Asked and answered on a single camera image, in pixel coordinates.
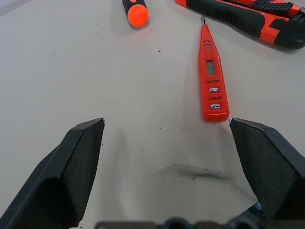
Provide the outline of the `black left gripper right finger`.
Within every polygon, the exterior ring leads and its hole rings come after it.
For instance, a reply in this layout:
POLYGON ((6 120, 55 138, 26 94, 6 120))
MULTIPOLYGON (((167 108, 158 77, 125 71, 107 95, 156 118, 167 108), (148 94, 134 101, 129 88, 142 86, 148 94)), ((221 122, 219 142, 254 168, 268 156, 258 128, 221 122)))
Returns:
POLYGON ((229 122, 245 177, 267 219, 305 218, 305 158, 276 129, 229 122))

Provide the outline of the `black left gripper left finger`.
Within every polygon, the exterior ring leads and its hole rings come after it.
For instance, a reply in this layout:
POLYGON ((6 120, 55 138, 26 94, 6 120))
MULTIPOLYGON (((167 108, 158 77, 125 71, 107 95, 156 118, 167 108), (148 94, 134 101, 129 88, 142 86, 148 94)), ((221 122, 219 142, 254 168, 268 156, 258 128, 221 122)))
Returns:
POLYGON ((103 118, 70 129, 38 163, 0 218, 2 229, 70 229, 83 219, 99 161, 103 118))

